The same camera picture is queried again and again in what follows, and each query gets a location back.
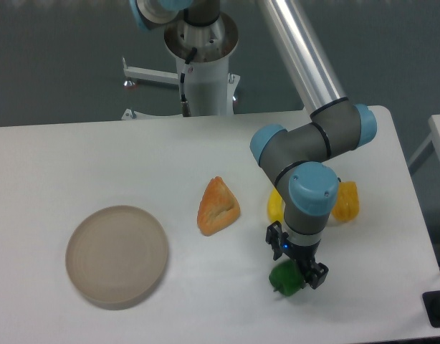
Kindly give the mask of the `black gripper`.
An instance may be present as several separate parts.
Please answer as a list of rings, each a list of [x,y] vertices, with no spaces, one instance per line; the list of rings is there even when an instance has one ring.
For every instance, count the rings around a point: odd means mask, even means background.
[[[304,235],[288,229],[285,231],[279,221],[267,227],[265,242],[273,251],[273,260],[282,255],[296,263],[305,282],[316,290],[326,279],[329,269],[315,261],[315,253],[320,243],[320,235]]]

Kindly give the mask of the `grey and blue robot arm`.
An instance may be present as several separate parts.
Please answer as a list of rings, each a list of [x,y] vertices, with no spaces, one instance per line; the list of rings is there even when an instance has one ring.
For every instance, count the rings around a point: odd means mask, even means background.
[[[352,104],[298,1],[261,1],[259,7],[310,122],[294,130],[268,125],[251,139],[255,161],[284,201],[284,218],[267,227],[274,257],[289,257],[306,285],[319,287],[328,273],[316,262],[338,195],[339,181],[325,161],[374,139],[375,115]],[[225,115],[229,75],[214,64],[228,60],[237,46],[235,23],[219,1],[132,1],[130,9],[143,30],[164,28],[169,52],[176,58],[181,114]]]

